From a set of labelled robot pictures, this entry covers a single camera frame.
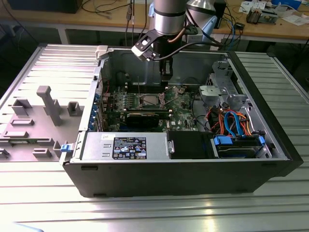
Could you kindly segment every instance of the black cable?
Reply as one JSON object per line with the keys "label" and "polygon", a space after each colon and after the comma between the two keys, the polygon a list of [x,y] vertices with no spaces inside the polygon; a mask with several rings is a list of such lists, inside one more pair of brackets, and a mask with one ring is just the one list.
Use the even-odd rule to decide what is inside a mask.
{"label": "black cable", "polygon": [[[241,40],[241,36],[243,34],[242,30],[239,30],[239,36],[233,41],[233,47],[236,46],[237,44],[239,44],[240,40]],[[230,41],[228,44],[225,44],[225,46],[229,46],[232,43],[232,41]]]}
{"label": "black cable", "polygon": [[133,0],[133,11],[132,11],[132,47],[134,45],[134,15],[135,15],[135,0]]}
{"label": "black cable", "polygon": [[202,85],[202,84],[200,83],[200,81],[199,81],[197,78],[192,77],[192,76],[189,76],[189,77],[186,77],[185,79],[183,79],[182,82],[180,83],[180,85],[183,85],[183,82],[184,82],[185,80],[188,80],[188,79],[193,79],[193,80],[195,80],[200,86]]}
{"label": "black cable", "polygon": [[[187,9],[187,13],[188,13],[188,15],[189,15],[191,21],[193,22],[194,26],[196,26],[196,27],[199,28],[198,24],[197,24],[196,21],[193,19],[192,15],[191,15],[191,13],[190,13],[190,11],[189,11],[188,9]],[[216,41],[214,38],[212,38],[211,36],[209,36],[208,34],[206,34],[202,29],[201,29],[201,31],[202,31],[203,35],[204,35],[206,38],[208,38],[209,40],[211,40],[212,42],[214,42],[214,43],[216,43],[216,44],[219,44],[219,45],[223,46],[222,43],[220,43],[219,41]]]}
{"label": "black cable", "polygon": [[208,131],[208,128],[207,128],[205,125],[203,125],[203,123],[201,123],[200,121],[198,121],[198,119],[197,119],[198,117],[202,117],[202,116],[205,116],[205,115],[199,115],[199,116],[197,116],[197,117],[195,117],[195,115],[194,115],[193,104],[194,104],[195,96],[196,96],[197,93],[198,93],[198,89],[197,89],[197,91],[194,93],[193,100],[192,100],[192,103],[191,103],[191,111],[192,111],[192,115],[193,115],[193,120],[195,120],[199,125],[201,125],[201,126],[204,128],[205,131]]}
{"label": "black cable", "polygon": [[139,39],[138,39],[138,40],[141,39],[141,36],[143,35],[143,32],[144,32],[145,29],[146,29],[146,26],[147,26],[147,17],[148,17],[148,15],[147,15],[147,0],[145,0],[145,24],[144,24],[143,29],[142,29],[141,32],[140,32],[140,35],[139,35]]}
{"label": "black cable", "polygon": [[126,45],[126,47],[127,47],[127,29],[128,29],[128,27],[129,27],[129,21],[127,20],[126,21],[126,30],[125,30],[125,45]]}
{"label": "black cable", "polygon": [[27,31],[26,28],[23,25],[21,25],[21,23],[11,14],[11,12],[8,10],[6,5],[4,4],[4,1],[3,0],[1,0],[1,1],[2,1],[2,5],[5,8],[6,12],[9,13],[9,15],[12,17],[12,19],[14,19],[16,21],[16,23],[18,23],[25,30],[25,32],[27,32],[27,34],[35,41],[35,43],[39,44],[39,42],[30,34],[30,32]]}
{"label": "black cable", "polygon": [[173,51],[172,53],[170,53],[169,55],[165,56],[165,57],[161,57],[161,58],[151,58],[154,61],[160,61],[160,60],[164,60],[167,58],[170,58],[171,56],[175,55],[176,53],[180,52],[181,50],[183,50],[186,47],[192,46],[192,45],[196,45],[196,44],[203,44],[203,45],[210,45],[210,46],[214,46],[214,47],[221,47],[222,45],[217,44],[217,43],[209,43],[209,42],[194,42],[194,43],[187,43],[184,46],[181,46],[180,48],[178,48],[177,50]]}
{"label": "black cable", "polygon": [[129,7],[127,8],[127,12],[126,12],[126,30],[125,30],[126,46],[127,46],[127,30],[128,30],[129,22],[131,21],[131,19],[132,19],[132,0],[130,0]]}
{"label": "black cable", "polygon": [[293,63],[292,65],[292,68],[291,68],[291,72],[292,74],[297,70],[297,68],[299,67],[299,65],[301,64],[302,62],[302,57],[303,55],[308,51],[306,49],[305,53],[303,54],[303,51],[305,50],[305,47],[306,45],[309,43],[309,38],[307,39],[306,43],[304,44],[303,48],[301,48],[300,52],[299,52],[299,56],[298,58],[295,60],[295,62]]}
{"label": "black cable", "polygon": [[90,1],[92,1],[92,0],[87,0],[87,1],[85,1],[83,4],[82,4],[82,9],[84,10],[84,11],[87,11],[87,12],[90,12],[90,13],[104,13],[104,12],[108,12],[108,11],[113,11],[113,10],[116,10],[116,9],[118,9],[118,8],[121,8],[121,7],[125,7],[125,6],[128,6],[128,5],[130,5],[130,3],[128,3],[128,4],[125,4],[125,5],[121,5],[121,6],[117,6],[117,7],[115,7],[115,8],[112,8],[112,9],[109,9],[109,10],[105,10],[105,11],[90,11],[90,10],[87,10],[87,9],[85,9],[85,4],[86,3],[88,3],[88,2],[90,2]]}

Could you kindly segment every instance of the blue latch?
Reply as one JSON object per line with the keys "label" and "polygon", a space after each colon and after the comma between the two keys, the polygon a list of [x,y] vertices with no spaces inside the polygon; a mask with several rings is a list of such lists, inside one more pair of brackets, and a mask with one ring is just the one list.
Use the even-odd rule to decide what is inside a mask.
{"label": "blue latch", "polygon": [[219,145],[219,144],[222,144],[222,145],[232,145],[233,141],[232,141],[232,138],[230,138],[228,136],[216,136],[214,138],[214,144],[215,145]]}
{"label": "blue latch", "polygon": [[264,139],[263,136],[260,136],[260,137],[259,137],[259,140],[260,140],[260,143],[261,143],[262,145],[265,144],[265,139]]}
{"label": "blue latch", "polygon": [[74,144],[63,144],[61,145],[61,152],[72,152],[74,149]]}

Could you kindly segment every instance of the power supply label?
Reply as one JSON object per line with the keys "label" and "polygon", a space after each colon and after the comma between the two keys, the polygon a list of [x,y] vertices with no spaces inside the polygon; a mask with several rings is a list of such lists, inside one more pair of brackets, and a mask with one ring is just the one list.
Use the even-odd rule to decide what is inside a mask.
{"label": "power supply label", "polygon": [[115,137],[112,157],[115,160],[146,159],[146,138]]}

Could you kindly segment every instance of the desk clutter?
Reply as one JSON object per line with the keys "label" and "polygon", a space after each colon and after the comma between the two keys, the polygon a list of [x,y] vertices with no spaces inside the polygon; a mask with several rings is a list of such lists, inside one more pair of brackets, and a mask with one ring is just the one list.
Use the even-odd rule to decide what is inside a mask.
{"label": "desk clutter", "polygon": [[243,1],[239,6],[239,12],[247,14],[247,23],[274,24],[278,18],[282,18],[300,26],[309,23],[309,16],[298,11],[301,3],[302,1],[299,0]]}

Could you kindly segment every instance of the wire bundle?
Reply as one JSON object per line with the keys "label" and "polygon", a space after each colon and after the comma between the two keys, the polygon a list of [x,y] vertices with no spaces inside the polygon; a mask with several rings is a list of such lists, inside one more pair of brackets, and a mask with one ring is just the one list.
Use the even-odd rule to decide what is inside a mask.
{"label": "wire bundle", "polygon": [[[206,119],[208,120],[209,116],[211,114],[211,109],[208,111],[206,115]],[[231,127],[228,125],[228,119],[234,119],[233,124]],[[228,136],[231,137],[236,137],[235,133],[232,131],[233,127],[236,126],[237,133],[239,136],[243,135],[252,135],[250,132],[250,127],[249,127],[249,119],[243,115],[240,112],[236,112],[234,110],[230,109],[223,109],[222,111],[218,111],[218,122],[216,122],[212,127],[211,127],[211,132],[214,132],[216,134],[227,134]]]}

